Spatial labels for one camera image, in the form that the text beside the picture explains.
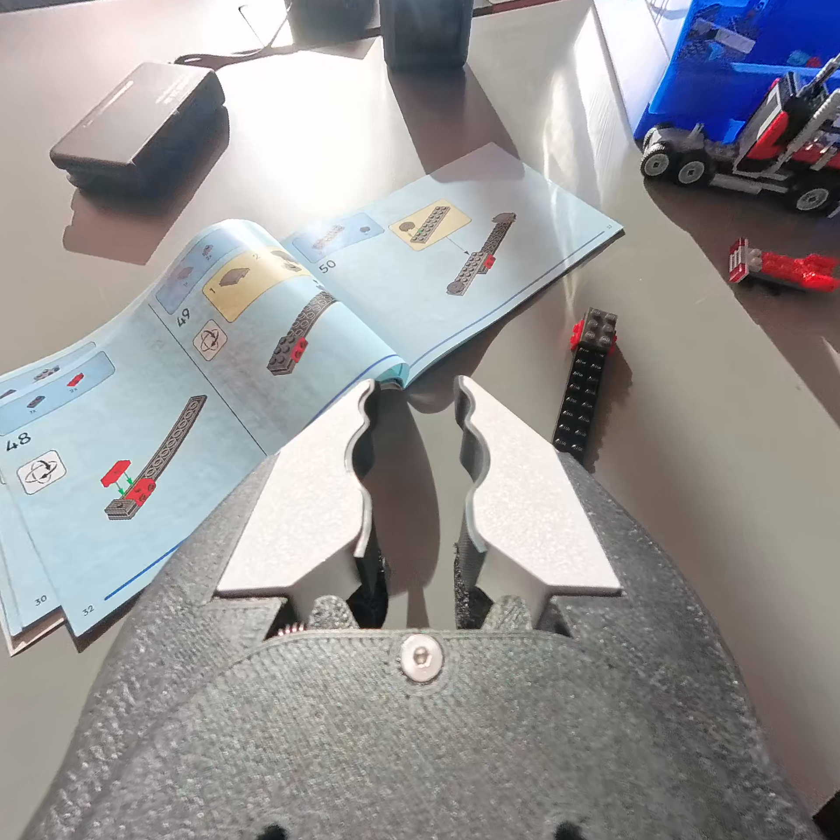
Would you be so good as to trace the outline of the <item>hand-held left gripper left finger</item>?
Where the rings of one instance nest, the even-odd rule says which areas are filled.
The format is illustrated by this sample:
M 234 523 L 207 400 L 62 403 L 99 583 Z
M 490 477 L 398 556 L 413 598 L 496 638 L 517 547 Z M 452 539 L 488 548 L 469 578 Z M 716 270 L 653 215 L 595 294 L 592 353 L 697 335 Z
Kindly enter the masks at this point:
M 363 483 L 380 391 L 352 385 L 278 452 L 215 595 L 282 596 L 299 618 L 335 595 L 361 627 L 384 624 L 389 574 Z

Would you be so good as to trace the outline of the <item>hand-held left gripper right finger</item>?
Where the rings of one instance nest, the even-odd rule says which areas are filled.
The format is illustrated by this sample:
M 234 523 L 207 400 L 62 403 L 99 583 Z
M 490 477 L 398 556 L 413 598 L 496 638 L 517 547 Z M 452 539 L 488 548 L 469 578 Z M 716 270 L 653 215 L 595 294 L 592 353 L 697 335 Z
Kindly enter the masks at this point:
M 454 393 L 471 478 L 455 557 L 458 624 L 480 627 L 505 596 L 521 599 L 531 627 L 555 596 L 621 596 L 560 454 L 470 377 L 457 376 Z

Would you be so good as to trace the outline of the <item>long black brick beam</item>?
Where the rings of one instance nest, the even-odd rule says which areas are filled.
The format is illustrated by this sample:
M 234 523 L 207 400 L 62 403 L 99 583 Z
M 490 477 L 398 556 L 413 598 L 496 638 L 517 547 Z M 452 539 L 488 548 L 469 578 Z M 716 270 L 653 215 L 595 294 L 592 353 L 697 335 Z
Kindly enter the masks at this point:
M 617 353 L 617 316 L 588 308 L 570 336 L 571 363 L 550 442 L 588 472 L 595 458 L 595 423 L 605 372 Z

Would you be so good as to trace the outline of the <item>blue plastic bin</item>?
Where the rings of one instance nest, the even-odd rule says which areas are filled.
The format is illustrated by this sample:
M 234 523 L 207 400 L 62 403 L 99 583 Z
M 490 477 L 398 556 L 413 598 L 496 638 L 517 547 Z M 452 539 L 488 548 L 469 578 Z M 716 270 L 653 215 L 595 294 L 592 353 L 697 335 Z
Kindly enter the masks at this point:
M 660 123 L 702 123 L 730 141 L 772 84 L 791 73 L 811 82 L 839 50 L 838 1 L 688 2 L 661 81 L 640 117 L 641 141 Z

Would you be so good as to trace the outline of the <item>grey desk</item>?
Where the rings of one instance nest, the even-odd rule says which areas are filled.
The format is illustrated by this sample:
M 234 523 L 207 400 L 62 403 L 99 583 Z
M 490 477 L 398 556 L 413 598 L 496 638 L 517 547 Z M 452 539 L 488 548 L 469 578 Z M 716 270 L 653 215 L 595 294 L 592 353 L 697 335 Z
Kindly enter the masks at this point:
M 239 2 L 94 2 L 2 15 L 2 372 L 121 312 L 187 240 L 230 217 L 276 236 L 496 143 L 625 235 L 406 394 L 384 395 L 371 493 L 397 602 L 452 626 L 468 486 L 453 379 L 553 430 L 571 325 L 618 316 L 592 470 L 677 562 L 742 670 L 810 811 L 838 790 L 838 300 L 726 285 L 746 236 L 838 254 L 838 223 L 712 189 L 648 185 L 589 2 L 475 19 L 445 80 L 390 77 L 382 42 L 221 70 L 215 135 L 161 208 L 74 192 L 49 150 L 139 63 L 254 42 Z

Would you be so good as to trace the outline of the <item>light blue instruction booklet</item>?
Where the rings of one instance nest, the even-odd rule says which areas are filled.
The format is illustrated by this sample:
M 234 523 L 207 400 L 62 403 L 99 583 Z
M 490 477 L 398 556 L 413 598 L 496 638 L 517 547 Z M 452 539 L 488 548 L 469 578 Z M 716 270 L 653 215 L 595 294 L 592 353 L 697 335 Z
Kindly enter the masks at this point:
M 2 376 L 2 631 L 82 635 L 359 382 L 404 388 L 622 236 L 489 143 L 279 240 L 229 219 L 63 353 Z

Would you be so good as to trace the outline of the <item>red brick sub-assembly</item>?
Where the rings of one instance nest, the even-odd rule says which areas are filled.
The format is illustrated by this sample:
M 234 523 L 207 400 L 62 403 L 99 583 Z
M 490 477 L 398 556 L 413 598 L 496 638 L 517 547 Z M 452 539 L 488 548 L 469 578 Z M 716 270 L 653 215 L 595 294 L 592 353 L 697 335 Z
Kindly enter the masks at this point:
M 740 237 L 729 249 L 728 283 L 761 282 L 774 288 L 834 293 L 839 288 L 837 269 L 838 259 L 817 254 L 780 255 L 753 247 L 747 238 Z

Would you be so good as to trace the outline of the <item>black power adapter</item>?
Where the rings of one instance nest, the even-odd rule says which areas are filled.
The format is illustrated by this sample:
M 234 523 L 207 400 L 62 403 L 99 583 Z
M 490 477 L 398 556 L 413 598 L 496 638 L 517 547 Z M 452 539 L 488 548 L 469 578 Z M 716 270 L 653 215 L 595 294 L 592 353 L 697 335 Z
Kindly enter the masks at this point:
M 52 147 L 49 158 L 82 191 L 157 196 L 205 151 L 225 113 L 215 71 L 144 62 Z

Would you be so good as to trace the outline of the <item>red black toy brick truck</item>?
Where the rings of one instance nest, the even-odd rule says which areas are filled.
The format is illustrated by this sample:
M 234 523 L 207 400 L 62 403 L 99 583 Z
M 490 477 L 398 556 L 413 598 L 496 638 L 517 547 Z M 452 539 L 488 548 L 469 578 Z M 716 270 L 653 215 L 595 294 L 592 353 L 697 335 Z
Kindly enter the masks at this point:
M 661 122 L 642 142 L 639 170 L 649 181 L 772 193 L 794 213 L 836 217 L 839 207 L 839 90 L 829 59 L 803 82 L 791 70 L 777 77 L 732 140 L 714 140 L 704 124 Z

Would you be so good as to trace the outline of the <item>dark box-shaped device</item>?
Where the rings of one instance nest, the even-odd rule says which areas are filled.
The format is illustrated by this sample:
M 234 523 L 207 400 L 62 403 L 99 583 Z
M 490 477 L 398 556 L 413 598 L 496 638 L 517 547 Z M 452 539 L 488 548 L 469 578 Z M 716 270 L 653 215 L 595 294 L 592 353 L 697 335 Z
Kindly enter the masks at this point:
M 378 35 L 379 1 L 286 1 L 296 44 L 344 43 Z
M 472 1 L 380 1 L 386 65 L 396 71 L 462 68 L 473 8 Z

